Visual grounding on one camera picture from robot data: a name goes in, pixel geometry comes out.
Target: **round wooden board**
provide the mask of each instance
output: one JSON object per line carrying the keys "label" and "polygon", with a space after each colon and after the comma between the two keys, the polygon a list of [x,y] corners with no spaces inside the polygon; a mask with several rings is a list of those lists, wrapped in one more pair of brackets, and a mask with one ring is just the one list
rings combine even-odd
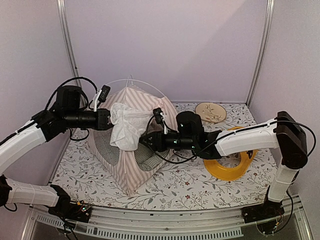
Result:
{"label": "round wooden board", "polygon": [[195,107],[195,113],[200,115],[203,121],[217,124],[227,117],[226,110],[213,102],[202,102]]}

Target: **laundry basket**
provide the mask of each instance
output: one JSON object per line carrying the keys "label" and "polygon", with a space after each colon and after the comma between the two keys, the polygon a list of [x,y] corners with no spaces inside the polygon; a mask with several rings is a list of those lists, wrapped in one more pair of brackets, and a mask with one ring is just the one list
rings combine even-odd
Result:
{"label": "laundry basket", "polygon": [[[114,103],[122,103],[133,109],[142,111],[153,111],[155,108],[161,108],[166,113],[167,125],[177,130],[176,115],[177,111],[169,99],[155,87],[140,80],[121,79],[108,83],[119,82],[126,83],[120,91],[111,94],[100,108],[110,109]],[[134,83],[143,83],[157,90],[162,97],[156,97]],[[149,126],[149,132],[159,131],[162,127],[155,120]],[[116,146],[110,145],[110,139],[113,128],[106,131],[90,130],[87,141],[88,149],[97,157],[97,159],[107,168],[114,177],[117,185],[127,195],[131,195],[138,187],[146,182],[161,166],[165,163],[159,156],[154,154],[148,147],[139,143],[135,151],[123,151]],[[158,152],[163,158],[169,159],[173,152],[167,150]]]}

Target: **white cloth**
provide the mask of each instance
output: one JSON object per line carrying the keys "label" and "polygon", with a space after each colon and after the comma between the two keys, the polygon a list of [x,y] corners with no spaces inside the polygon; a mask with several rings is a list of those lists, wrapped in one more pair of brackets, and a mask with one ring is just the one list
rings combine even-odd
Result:
{"label": "white cloth", "polygon": [[142,111],[115,102],[110,108],[110,120],[114,125],[110,145],[123,151],[138,149],[140,136],[146,131],[151,111]]}

